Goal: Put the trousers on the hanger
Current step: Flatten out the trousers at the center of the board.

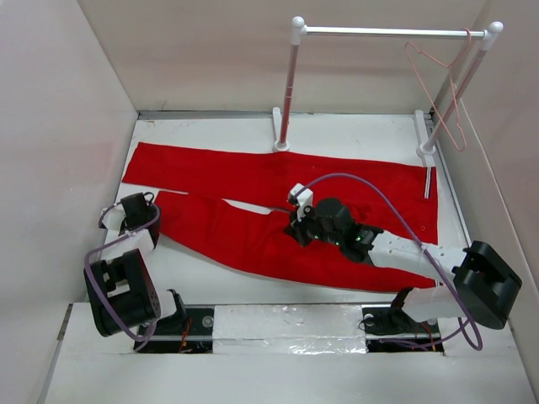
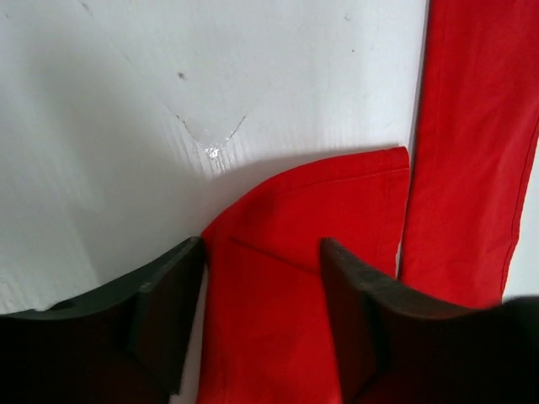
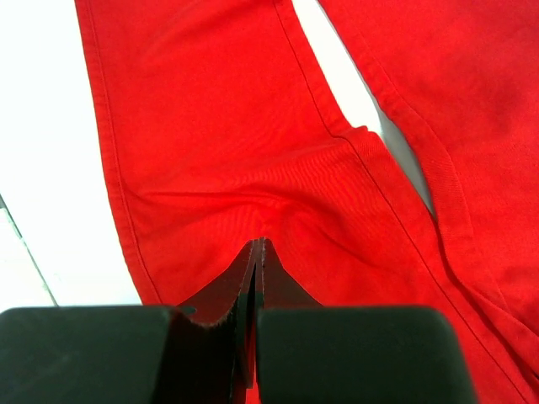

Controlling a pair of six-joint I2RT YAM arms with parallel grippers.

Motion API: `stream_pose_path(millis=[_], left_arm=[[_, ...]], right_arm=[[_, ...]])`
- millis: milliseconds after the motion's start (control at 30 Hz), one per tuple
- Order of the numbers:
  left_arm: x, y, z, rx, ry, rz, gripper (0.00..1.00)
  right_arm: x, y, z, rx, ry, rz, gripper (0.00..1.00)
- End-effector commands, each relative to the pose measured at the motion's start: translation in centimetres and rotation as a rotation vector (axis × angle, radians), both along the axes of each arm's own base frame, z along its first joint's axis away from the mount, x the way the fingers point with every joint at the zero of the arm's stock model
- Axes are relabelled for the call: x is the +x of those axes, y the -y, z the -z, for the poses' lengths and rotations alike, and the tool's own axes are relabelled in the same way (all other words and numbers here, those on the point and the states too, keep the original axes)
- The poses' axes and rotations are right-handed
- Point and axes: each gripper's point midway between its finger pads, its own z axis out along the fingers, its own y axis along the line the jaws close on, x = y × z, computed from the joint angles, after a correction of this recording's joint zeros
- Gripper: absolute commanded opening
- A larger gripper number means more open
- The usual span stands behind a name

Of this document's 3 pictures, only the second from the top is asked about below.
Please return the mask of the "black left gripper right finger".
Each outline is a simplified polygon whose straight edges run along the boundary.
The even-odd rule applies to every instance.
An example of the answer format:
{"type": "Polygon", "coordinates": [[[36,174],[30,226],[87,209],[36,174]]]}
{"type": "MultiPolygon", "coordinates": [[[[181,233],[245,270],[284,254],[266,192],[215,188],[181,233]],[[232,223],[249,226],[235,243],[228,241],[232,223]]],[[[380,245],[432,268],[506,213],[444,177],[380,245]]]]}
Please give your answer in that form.
{"type": "Polygon", "coordinates": [[[535,296],[471,309],[408,287],[333,239],[319,257],[344,402],[537,402],[535,296]]]}

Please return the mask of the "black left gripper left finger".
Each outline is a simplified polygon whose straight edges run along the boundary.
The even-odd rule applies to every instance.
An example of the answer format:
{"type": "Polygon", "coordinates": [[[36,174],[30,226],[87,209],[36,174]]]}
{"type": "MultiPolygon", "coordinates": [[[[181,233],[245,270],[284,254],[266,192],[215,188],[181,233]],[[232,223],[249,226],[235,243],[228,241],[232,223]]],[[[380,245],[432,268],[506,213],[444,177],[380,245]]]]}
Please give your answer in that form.
{"type": "Polygon", "coordinates": [[[166,403],[181,391],[205,267],[190,237],[45,311],[1,318],[4,403],[166,403]]]}

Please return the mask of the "red trousers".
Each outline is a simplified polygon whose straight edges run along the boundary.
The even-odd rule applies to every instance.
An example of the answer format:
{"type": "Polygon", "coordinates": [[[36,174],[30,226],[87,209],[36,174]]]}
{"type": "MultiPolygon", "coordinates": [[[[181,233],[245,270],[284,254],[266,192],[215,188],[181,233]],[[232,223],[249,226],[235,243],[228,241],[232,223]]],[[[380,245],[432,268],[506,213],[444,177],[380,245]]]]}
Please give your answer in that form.
{"type": "Polygon", "coordinates": [[[323,237],[452,303],[499,302],[538,140],[538,4],[433,1],[414,151],[311,162],[205,229],[199,403],[339,403],[323,237]]]}

